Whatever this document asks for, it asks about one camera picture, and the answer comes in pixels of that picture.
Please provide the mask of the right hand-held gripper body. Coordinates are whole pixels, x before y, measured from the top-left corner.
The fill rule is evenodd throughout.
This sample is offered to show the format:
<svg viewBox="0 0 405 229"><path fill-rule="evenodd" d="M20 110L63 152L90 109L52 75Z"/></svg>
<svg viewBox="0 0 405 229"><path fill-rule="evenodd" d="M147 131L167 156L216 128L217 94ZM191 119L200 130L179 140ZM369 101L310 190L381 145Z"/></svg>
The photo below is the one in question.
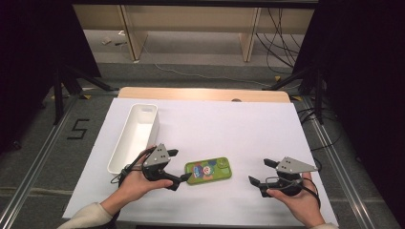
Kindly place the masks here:
<svg viewBox="0 0 405 229"><path fill-rule="evenodd" d="M259 190L264 198L269 198L267 189L279 190L287 196L298 195L303 184L302 174L306 172L316 172L318 168L315 165L307 164L292 157L284 157L276 169L276 177L268 177L264 183L261 183Z"/></svg>

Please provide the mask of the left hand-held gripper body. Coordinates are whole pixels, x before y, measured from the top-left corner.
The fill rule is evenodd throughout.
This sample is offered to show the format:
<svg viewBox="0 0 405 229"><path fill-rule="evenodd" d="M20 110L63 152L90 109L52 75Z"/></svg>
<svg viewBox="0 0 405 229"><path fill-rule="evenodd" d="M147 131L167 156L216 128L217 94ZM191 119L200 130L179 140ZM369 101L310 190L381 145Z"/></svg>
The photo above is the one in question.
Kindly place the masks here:
<svg viewBox="0 0 405 229"><path fill-rule="evenodd" d="M168 175L170 174L164 171L164 168L171 159L167 151L165 145L162 143L148 150L148 154L142 162L141 171L149 181L169 179Z"/></svg>

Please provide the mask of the green cartoon phone case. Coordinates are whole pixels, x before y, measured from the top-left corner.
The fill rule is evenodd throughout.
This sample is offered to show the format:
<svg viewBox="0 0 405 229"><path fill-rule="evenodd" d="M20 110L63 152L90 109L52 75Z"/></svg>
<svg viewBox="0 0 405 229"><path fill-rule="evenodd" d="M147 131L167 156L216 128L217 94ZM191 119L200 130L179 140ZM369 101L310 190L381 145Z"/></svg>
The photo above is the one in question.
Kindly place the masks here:
<svg viewBox="0 0 405 229"><path fill-rule="evenodd" d="M226 157L216 157L199 161L187 162L184 171L191 177L187 180L190 185L214 182L232 177L229 160Z"/></svg>

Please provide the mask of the white plastic bin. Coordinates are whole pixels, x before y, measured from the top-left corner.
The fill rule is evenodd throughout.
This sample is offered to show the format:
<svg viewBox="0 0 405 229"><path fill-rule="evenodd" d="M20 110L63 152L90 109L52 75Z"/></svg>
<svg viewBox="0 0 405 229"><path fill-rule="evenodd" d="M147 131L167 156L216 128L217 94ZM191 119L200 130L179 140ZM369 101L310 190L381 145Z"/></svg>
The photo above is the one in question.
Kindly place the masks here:
<svg viewBox="0 0 405 229"><path fill-rule="evenodd" d="M155 145L160 127L158 107L154 104L134 104L124 122L107 171L117 175L139 154Z"/></svg>

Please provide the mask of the person's right hand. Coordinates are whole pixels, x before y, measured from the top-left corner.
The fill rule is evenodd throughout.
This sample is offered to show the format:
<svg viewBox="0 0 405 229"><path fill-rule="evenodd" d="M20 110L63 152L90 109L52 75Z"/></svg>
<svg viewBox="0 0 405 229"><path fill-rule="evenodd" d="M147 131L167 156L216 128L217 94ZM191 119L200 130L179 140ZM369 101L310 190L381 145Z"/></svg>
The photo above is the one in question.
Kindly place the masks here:
<svg viewBox="0 0 405 229"><path fill-rule="evenodd" d="M287 196L279 190L267 189L266 192L270 196L282 201L287 206L289 211L294 215L294 217L304 224L307 217L313 215L322 216L322 214L320 212L318 200L312 193L309 192L315 192L315 186L311 182L311 174L309 172L303 173L302 178L304 179L303 184L307 190L301 191L296 196Z"/></svg>

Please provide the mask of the person's left hand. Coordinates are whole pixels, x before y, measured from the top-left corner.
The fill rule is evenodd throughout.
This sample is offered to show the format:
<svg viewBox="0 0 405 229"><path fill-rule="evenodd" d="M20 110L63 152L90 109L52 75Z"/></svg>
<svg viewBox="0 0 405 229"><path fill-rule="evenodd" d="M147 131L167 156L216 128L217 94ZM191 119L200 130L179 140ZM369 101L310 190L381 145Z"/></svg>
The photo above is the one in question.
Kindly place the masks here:
<svg viewBox="0 0 405 229"><path fill-rule="evenodd" d="M130 172L119 188L111 195L115 205L122 208L126 204L142 198L152 190L166 188L173 184L169 179L149 181L141 171Z"/></svg>

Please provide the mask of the white table sheet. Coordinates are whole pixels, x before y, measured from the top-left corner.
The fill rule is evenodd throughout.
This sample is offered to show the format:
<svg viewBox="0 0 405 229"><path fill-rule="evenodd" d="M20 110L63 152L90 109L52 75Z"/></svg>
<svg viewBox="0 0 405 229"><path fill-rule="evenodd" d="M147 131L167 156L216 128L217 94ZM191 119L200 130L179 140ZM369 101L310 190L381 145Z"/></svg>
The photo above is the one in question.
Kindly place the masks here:
<svg viewBox="0 0 405 229"><path fill-rule="evenodd" d="M309 145L291 103L161 100L158 143L178 150L166 172L179 176L190 161L226 157L232 176L200 185L183 183L177 191L159 189L128 204L122 221L137 225L298 228L280 201L262 197L250 184L275 176L265 159L286 156L312 164Z"/></svg>

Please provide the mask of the black metal stand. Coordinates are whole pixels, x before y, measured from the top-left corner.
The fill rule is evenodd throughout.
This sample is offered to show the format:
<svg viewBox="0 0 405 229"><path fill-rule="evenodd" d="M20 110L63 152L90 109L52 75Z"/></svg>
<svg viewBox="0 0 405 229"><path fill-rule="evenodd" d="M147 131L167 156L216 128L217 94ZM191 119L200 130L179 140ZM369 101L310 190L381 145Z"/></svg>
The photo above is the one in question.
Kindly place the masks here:
<svg viewBox="0 0 405 229"><path fill-rule="evenodd" d="M72 95L80 95L83 92L82 87L78 83L78 78L82 78L106 92L118 91L117 87L109 86L77 68L68 65L61 65L57 67L53 77L53 95L55 106L54 125L57 125L64 115L62 87L65 87L68 93Z"/></svg>
<svg viewBox="0 0 405 229"><path fill-rule="evenodd" d="M264 91L277 91L282 87L286 86L287 84L291 83L294 80L301 79L301 83L299 85L299 93L300 94L309 94L311 90L315 92L315 105L313 109L313 113L315 115L316 120L323 125L324 120L322 117L322 97L323 97L323 73L320 68L318 67L306 67L297 73L293 73L292 75L288 76L286 79L281 80L280 82L276 83L275 85L265 87Z"/></svg>

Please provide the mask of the dark curtain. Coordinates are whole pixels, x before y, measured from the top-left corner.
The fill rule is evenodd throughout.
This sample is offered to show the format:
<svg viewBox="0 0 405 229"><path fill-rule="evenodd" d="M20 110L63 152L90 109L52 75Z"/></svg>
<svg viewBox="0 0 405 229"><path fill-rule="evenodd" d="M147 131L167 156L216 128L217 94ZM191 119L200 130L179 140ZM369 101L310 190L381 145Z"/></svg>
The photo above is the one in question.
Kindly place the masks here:
<svg viewBox="0 0 405 229"><path fill-rule="evenodd" d="M0 154L65 66L100 76L72 0L0 0Z"/></svg>
<svg viewBox="0 0 405 229"><path fill-rule="evenodd" d="M314 67L374 185L405 227L405 0L318 0L295 64Z"/></svg>

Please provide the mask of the wooden shelf unit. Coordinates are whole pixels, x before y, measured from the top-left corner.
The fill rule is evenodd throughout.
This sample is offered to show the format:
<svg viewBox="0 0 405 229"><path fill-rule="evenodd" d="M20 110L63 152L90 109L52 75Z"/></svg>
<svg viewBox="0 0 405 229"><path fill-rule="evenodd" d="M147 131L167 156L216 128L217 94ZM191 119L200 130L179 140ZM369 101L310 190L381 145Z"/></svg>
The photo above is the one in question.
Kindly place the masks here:
<svg viewBox="0 0 405 229"><path fill-rule="evenodd" d="M242 56L250 60L253 36L260 33L304 34L312 9L177 7L75 4L84 30L124 31L130 58L140 59L150 31L233 32L239 35Z"/></svg>

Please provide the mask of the aluminium floor rail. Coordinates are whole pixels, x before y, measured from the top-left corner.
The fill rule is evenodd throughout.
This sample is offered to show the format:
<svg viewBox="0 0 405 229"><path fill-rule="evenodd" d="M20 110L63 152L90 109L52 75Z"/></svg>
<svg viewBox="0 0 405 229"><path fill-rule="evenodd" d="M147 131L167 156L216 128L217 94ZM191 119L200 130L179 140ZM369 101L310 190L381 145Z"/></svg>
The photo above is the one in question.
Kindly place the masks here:
<svg viewBox="0 0 405 229"><path fill-rule="evenodd" d="M40 110L22 135L22 148L12 148L0 158L0 229L11 228L77 100L72 95L65 101L64 114L56 123L53 105Z"/></svg>
<svg viewBox="0 0 405 229"><path fill-rule="evenodd" d="M342 229L376 229L372 209L367 203L380 203L362 164L355 159L355 152L334 112L324 105L321 125L310 114L314 109L312 97L304 97L301 112L309 147L317 163L322 165L320 176L324 182L330 204Z"/></svg>

